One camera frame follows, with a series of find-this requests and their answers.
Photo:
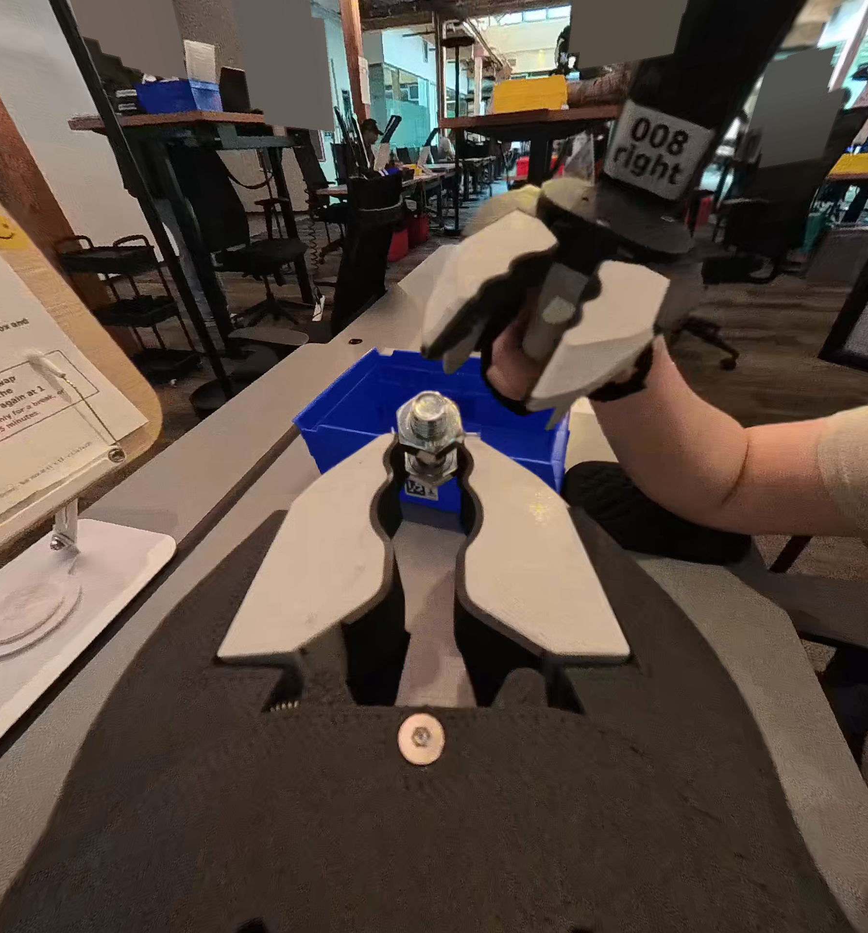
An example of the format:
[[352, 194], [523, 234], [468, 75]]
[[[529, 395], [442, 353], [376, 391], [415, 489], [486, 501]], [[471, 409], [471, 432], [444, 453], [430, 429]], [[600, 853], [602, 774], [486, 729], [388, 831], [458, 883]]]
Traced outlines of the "small blue storage bin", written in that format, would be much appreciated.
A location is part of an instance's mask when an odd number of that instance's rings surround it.
[[192, 78], [142, 81], [135, 91], [139, 105], [151, 115], [223, 112], [217, 82]]

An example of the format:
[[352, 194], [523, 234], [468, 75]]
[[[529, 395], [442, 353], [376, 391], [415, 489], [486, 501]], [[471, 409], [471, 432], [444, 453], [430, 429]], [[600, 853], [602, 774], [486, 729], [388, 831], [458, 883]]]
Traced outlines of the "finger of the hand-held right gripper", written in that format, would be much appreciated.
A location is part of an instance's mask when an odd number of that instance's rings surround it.
[[554, 265], [524, 341], [527, 355], [545, 356], [526, 411], [552, 412], [547, 425], [554, 426], [580, 397], [633, 371], [654, 340], [670, 284], [623, 261], [603, 261], [591, 278]]
[[423, 303], [421, 353], [446, 374], [463, 367], [491, 324], [499, 324], [539, 284], [558, 248], [539, 218], [533, 185], [491, 198], [452, 247]]

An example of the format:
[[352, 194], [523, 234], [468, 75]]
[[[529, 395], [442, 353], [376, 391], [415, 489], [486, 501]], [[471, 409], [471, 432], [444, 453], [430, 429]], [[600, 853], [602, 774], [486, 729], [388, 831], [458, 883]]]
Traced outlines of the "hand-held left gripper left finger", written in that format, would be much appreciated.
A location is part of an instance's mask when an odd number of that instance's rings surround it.
[[401, 595], [394, 531], [395, 434], [375, 437], [323, 473], [288, 508], [241, 600], [217, 659], [296, 662], [304, 649], [367, 620]]

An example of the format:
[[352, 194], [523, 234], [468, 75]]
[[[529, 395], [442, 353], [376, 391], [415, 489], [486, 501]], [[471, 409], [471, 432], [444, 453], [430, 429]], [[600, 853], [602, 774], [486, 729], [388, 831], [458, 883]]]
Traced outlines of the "silver hex bolt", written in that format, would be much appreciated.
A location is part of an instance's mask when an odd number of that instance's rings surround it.
[[457, 442], [449, 449], [440, 452], [427, 452], [413, 448], [401, 446], [405, 451], [405, 463], [408, 473], [420, 481], [427, 482], [429, 485], [437, 486], [451, 478], [456, 470], [457, 456], [456, 448], [461, 442]]

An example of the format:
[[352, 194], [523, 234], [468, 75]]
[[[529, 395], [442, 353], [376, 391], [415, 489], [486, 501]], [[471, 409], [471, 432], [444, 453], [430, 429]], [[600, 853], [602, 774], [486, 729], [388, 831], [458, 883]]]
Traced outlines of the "black office chair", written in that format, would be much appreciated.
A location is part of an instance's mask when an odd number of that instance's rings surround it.
[[351, 178], [347, 225], [334, 290], [330, 335], [336, 337], [385, 292], [393, 231], [403, 216], [403, 180], [398, 173]]
[[[211, 223], [208, 251], [221, 273], [241, 274], [257, 279], [265, 288], [266, 305], [274, 314], [292, 318], [291, 309], [319, 306], [318, 295], [306, 268], [306, 246], [298, 237], [291, 202], [288, 196], [260, 199], [267, 226], [265, 239], [253, 238], [247, 213], [233, 189], [225, 206], [218, 208], [218, 219]], [[296, 275], [300, 290], [299, 302], [281, 301], [272, 292], [272, 283], [285, 284], [285, 269]]]
[[739, 195], [718, 212], [724, 253], [702, 263], [704, 287], [765, 285], [782, 274], [796, 237], [799, 208], [782, 200]]

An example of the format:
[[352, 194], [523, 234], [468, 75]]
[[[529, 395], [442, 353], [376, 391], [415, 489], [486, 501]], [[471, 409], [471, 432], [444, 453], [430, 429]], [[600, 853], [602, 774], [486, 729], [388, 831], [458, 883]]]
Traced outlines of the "stack of yellow bins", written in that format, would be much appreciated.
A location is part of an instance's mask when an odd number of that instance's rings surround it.
[[559, 111], [568, 108], [568, 82], [563, 75], [509, 78], [496, 82], [492, 114]]

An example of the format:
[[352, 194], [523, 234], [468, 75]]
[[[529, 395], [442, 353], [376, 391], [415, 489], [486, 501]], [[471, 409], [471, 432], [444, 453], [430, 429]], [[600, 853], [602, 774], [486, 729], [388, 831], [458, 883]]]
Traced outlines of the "blue plastic bin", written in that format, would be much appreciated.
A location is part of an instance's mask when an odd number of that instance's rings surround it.
[[295, 418], [322, 475], [290, 510], [326, 530], [358, 533], [370, 527], [372, 484], [384, 482], [381, 456], [397, 430], [397, 411], [425, 391], [459, 409], [464, 431], [531, 472], [554, 493], [561, 490], [569, 417], [548, 428], [549, 414], [512, 414], [494, 397], [477, 359], [446, 374], [417, 352], [371, 350]]

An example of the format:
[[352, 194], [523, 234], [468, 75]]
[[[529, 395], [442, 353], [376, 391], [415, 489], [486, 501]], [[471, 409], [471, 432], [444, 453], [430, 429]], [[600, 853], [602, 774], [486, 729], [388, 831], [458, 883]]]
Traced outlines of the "black elbow rest pad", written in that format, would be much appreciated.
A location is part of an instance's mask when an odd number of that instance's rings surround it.
[[729, 566], [752, 548], [750, 536], [683, 519], [646, 496], [613, 462], [586, 461], [568, 469], [561, 495], [584, 510], [623, 549], [681, 562]]

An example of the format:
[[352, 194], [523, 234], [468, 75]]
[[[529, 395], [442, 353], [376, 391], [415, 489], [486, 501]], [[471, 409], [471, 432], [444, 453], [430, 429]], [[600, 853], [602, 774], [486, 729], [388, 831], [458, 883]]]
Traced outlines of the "person's right forearm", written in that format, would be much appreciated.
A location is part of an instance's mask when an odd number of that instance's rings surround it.
[[592, 408], [616, 460], [676, 516], [743, 535], [855, 537], [826, 489], [818, 448], [828, 418], [744, 427], [687, 384], [663, 338], [646, 387]]

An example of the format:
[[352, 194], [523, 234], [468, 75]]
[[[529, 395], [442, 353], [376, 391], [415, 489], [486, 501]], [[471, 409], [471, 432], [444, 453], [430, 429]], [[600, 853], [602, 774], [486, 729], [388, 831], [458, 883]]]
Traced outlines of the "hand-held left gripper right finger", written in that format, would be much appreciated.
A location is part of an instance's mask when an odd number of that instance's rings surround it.
[[456, 595], [469, 615], [566, 665], [621, 663], [630, 647], [562, 498], [480, 437], [463, 444], [473, 527]]

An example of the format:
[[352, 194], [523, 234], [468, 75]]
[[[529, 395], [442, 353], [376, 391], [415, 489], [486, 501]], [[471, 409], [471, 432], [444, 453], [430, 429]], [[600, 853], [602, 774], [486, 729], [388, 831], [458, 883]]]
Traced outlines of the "wooden pillar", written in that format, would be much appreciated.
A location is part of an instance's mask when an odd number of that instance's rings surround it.
[[55, 246], [72, 228], [0, 97], [0, 203], [60, 270]]

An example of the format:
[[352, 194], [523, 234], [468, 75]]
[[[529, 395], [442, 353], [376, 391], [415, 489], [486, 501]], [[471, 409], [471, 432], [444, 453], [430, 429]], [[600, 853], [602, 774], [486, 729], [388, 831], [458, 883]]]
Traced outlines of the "wooden top standing desk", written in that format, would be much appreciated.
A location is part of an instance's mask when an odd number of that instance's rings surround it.
[[[118, 120], [148, 183], [162, 222], [171, 237], [174, 250], [180, 257], [181, 266], [182, 259], [173, 232], [171, 214], [164, 202], [164, 190], [157, 175], [156, 151], [160, 143], [208, 147], [218, 152], [220, 157], [223, 152], [228, 151], [260, 153], [264, 165], [263, 185], [265, 187], [274, 186], [276, 197], [280, 195], [288, 196], [282, 157], [283, 150], [292, 147], [292, 141], [286, 136], [275, 134], [273, 126], [265, 123], [264, 117], [260, 114], [188, 112], [164, 115], [129, 115], [118, 117]], [[98, 116], [72, 118], [68, 121], [68, 125], [74, 132], [94, 132], [106, 136], [101, 118]], [[231, 174], [230, 180], [236, 191], [235, 188], [240, 186], [240, 182]], [[247, 326], [252, 327], [267, 315], [275, 319], [283, 318], [288, 320], [283, 316], [279, 317], [274, 314], [267, 307], [265, 288], [257, 279], [230, 273], [220, 273], [218, 279], [227, 298], [230, 322], [233, 324], [233, 330], [230, 334], [221, 336], [218, 333], [224, 343], [237, 329]], [[285, 284], [282, 286], [276, 286], [275, 283], [272, 283], [273, 294], [281, 301], [299, 302], [301, 298], [298, 279], [288, 267], [285, 269], [285, 280]], [[199, 303], [202, 298], [198, 293], [194, 293]], [[320, 297], [316, 298], [316, 300], [319, 301], [319, 306], [315, 307], [315, 310], [320, 310], [322, 307]], [[208, 322], [204, 308], [201, 305], [200, 307], [204, 320]], [[292, 308], [292, 318], [289, 322], [310, 321], [312, 312], [309, 312], [309, 310], [309, 308]]]

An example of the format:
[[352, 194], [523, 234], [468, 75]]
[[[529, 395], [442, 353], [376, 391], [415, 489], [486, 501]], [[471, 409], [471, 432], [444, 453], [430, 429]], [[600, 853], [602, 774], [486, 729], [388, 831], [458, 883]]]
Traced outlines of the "black pole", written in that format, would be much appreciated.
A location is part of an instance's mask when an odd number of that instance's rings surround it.
[[209, 332], [202, 309], [183, 271], [180, 257], [174, 250], [171, 237], [162, 222], [148, 183], [123, 128], [119, 124], [114, 105], [102, 86], [101, 77], [80, 34], [71, 6], [67, 1], [50, 1], [49, 5], [101, 118], [104, 132], [120, 169], [125, 189], [136, 198], [146, 218], [156, 244], [160, 247], [160, 252], [165, 259], [167, 269], [171, 274], [187, 316], [194, 326], [195, 333], [204, 347], [206, 357], [214, 372], [215, 378], [195, 390], [190, 398], [195, 415], [201, 420], [205, 419], [224, 407], [239, 393], [239, 389], [230, 379], [230, 374], [223, 363], [223, 357]]

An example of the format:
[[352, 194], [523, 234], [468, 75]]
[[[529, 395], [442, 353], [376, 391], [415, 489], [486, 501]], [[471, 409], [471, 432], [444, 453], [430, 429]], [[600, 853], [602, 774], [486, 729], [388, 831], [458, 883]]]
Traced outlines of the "black utility cart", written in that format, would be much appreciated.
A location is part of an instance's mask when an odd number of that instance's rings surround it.
[[[175, 384], [201, 367], [202, 355], [145, 235], [123, 237], [110, 245], [72, 235], [57, 240], [55, 248], [61, 269], [74, 283], [95, 275], [109, 289], [110, 298], [93, 314], [105, 329], [124, 330], [135, 340], [130, 358], [151, 384]], [[186, 348], [164, 342], [160, 325], [171, 321], [180, 326]]]

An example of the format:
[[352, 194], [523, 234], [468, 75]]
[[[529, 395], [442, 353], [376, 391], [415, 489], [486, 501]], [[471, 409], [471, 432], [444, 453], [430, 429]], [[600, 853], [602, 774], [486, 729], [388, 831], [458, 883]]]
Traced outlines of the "person's right hand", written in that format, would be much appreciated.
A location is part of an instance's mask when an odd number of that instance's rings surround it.
[[494, 336], [488, 352], [482, 352], [483, 378], [494, 397], [513, 414], [529, 414], [525, 401], [538, 383], [542, 368], [523, 349], [531, 313], [522, 309]]

